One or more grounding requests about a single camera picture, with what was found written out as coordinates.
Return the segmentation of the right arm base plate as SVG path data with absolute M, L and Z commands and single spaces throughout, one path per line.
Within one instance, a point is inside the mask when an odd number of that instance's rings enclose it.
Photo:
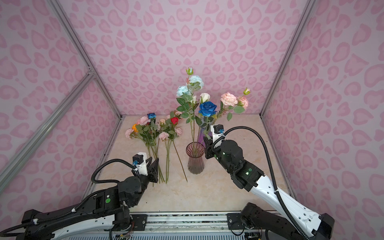
M 248 229 L 247 218 L 241 213 L 228 213 L 227 224 L 229 230 L 245 230 Z

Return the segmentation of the light blue rose stem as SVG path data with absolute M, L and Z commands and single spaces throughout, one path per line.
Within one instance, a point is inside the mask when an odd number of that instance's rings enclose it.
M 201 77 L 194 75 L 193 68 L 186 69 L 187 78 L 186 83 L 178 87 L 177 90 L 177 102 L 179 106 L 177 111 L 181 112 L 181 117 L 186 119 L 186 123 L 191 126 L 191 135 L 192 135 L 192 154 L 197 152 L 197 143 L 195 142 L 195 111 L 198 107 L 199 100 L 197 98 L 196 92 L 201 90 L 204 87 L 204 82 Z

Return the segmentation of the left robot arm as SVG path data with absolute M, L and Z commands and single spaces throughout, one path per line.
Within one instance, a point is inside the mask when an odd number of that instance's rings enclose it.
M 124 181 L 97 180 L 96 176 L 106 166 L 120 163 L 132 170 L 132 176 Z M 86 196 L 80 203 L 42 213 L 26 211 L 21 223 L 22 233 L 17 240 L 59 240 L 67 236 L 106 230 L 109 232 L 130 232 L 141 223 L 130 214 L 130 208 L 138 205 L 149 183 L 158 182 L 159 159 L 144 160 L 142 154 L 133 156 L 133 163 L 112 159 L 99 166 L 92 174 L 94 184 L 113 183 L 114 186 Z

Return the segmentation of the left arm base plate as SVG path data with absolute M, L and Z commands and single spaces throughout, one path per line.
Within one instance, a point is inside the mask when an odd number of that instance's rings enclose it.
M 113 221 L 113 232 L 144 231 L 146 228 L 148 215 L 146 214 L 115 214 Z

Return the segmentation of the pink rose stem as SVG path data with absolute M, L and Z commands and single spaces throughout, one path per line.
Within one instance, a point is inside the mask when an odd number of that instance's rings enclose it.
M 215 123 L 221 117 L 226 116 L 227 121 L 230 121 L 233 117 L 233 113 L 242 114 L 249 106 L 247 96 L 251 93 L 249 88 L 245 88 L 241 96 L 235 96 L 229 92 L 221 95 L 220 110 L 214 114 Z

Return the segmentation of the white rose stem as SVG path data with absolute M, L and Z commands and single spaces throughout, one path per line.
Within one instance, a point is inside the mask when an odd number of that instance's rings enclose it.
M 208 93 L 201 93 L 200 98 L 196 103 L 203 104 L 205 102 L 208 102 L 210 100 L 211 96 Z

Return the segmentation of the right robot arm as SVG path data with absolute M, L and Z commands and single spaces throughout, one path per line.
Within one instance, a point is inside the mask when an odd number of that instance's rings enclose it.
M 335 220 L 329 214 L 318 214 L 289 194 L 274 186 L 273 181 L 254 164 L 245 160 L 243 150 L 233 140 L 214 145 L 204 138 L 207 158 L 215 158 L 239 188 L 267 202 L 279 215 L 248 203 L 241 212 L 245 228 L 261 227 L 288 240 L 329 240 Z

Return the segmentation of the dark blue rose stem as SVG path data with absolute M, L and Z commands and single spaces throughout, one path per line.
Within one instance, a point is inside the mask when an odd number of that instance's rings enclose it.
M 197 123 L 199 128 L 204 128 L 206 126 L 211 126 L 212 122 L 215 120 L 214 116 L 217 113 L 217 105 L 208 101 L 203 104 L 200 104 L 199 114 Z

